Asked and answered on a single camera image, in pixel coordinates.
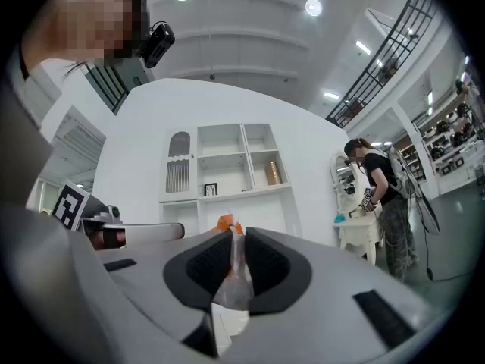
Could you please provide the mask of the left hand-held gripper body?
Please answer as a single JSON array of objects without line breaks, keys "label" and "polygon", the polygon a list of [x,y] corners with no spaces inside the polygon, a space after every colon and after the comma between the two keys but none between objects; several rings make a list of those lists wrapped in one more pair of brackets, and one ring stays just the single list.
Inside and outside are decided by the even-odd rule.
[{"label": "left hand-held gripper body", "polygon": [[107,224],[122,224],[118,207],[105,205],[68,180],[61,188],[52,217],[57,218],[68,230],[85,234],[95,249],[124,246],[123,229],[105,229]]}]

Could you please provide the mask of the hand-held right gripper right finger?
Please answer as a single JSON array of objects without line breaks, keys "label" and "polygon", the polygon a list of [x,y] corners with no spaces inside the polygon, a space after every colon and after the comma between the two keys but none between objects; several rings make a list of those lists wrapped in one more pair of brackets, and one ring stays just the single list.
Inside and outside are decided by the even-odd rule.
[{"label": "hand-held right gripper right finger", "polygon": [[409,361],[448,319],[348,251],[250,227],[247,361]]}]

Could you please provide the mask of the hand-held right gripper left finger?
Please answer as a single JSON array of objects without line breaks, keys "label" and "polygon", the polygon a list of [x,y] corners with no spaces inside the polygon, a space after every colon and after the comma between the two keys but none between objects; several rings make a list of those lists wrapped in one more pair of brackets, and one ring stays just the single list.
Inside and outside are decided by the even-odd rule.
[{"label": "hand-held right gripper left finger", "polygon": [[231,232],[216,230],[98,256],[124,296],[155,327],[216,357],[211,303],[230,270],[231,246]]}]

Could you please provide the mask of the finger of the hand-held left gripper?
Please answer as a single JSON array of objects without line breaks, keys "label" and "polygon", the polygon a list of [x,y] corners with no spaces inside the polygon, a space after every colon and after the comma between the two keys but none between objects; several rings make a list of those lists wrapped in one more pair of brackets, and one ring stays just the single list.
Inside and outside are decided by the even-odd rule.
[{"label": "finger of the hand-held left gripper", "polygon": [[123,232],[126,241],[172,241],[185,235],[185,227],[181,223],[104,224],[103,230]]}]

